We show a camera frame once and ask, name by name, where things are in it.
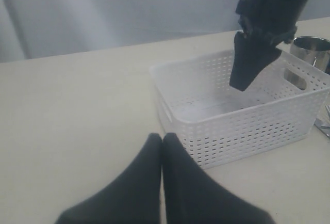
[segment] white plastic basket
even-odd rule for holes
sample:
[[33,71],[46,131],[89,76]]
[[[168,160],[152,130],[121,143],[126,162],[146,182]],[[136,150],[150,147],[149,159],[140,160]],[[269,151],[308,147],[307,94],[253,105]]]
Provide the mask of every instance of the white plastic basket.
[[[330,91],[330,76],[286,52],[245,92],[229,86],[234,52],[151,68],[159,118],[202,168],[305,138]],[[301,90],[284,79],[290,70]]]

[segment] table surface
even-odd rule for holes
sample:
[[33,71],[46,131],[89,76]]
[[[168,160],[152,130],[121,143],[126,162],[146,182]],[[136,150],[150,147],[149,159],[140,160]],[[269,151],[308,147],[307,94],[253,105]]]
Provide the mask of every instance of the table surface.
[[[52,224],[109,184],[148,133],[163,134],[149,67],[232,49],[234,34],[0,64],[0,223]],[[330,39],[330,18],[299,22],[297,35]],[[277,223],[330,223],[330,144],[315,127],[207,173]]]

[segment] stainless steel cup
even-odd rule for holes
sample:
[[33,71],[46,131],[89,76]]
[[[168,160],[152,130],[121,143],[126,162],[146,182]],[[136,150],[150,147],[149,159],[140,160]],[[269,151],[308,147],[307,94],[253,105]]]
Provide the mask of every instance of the stainless steel cup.
[[[330,41],[319,37],[297,37],[290,53],[325,72],[330,60]],[[301,90],[306,89],[306,81],[298,75],[286,70],[284,77]]]

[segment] white wall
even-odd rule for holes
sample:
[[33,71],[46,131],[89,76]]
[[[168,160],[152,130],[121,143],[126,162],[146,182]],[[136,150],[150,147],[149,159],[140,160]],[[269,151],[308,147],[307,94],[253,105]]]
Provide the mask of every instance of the white wall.
[[[238,0],[6,0],[28,57],[44,57],[239,28]],[[311,0],[303,19],[326,17]]]

